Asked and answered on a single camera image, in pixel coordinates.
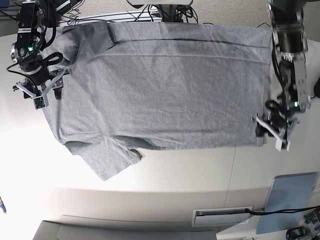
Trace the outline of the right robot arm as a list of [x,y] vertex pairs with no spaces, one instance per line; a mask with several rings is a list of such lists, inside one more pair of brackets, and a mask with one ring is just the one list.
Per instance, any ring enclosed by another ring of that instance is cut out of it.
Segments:
[[63,76],[69,70],[59,68],[53,71],[50,66],[60,64],[64,56],[53,52],[46,57],[42,51],[48,48],[57,34],[57,16],[60,5],[54,0],[25,0],[17,14],[17,40],[11,46],[11,59],[19,66],[15,74],[24,78],[17,82],[13,90],[21,90],[26,99],[32,99],[36,109],[47,107],[48,93],[54,91],[55,98],[62,98]]

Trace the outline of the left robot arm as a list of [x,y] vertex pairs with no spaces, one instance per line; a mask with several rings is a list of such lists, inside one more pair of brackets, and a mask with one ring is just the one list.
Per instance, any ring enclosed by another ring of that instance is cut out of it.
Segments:
[[275,138],[278,151],[289,150],[290,134],[300,122],[297,114],[311,106],[308,93],[304,27],[305,0],[270,0],[268,12],[272,30],[271,60],[281,93],[265,102],[266,113],[253,121],[256,136]]

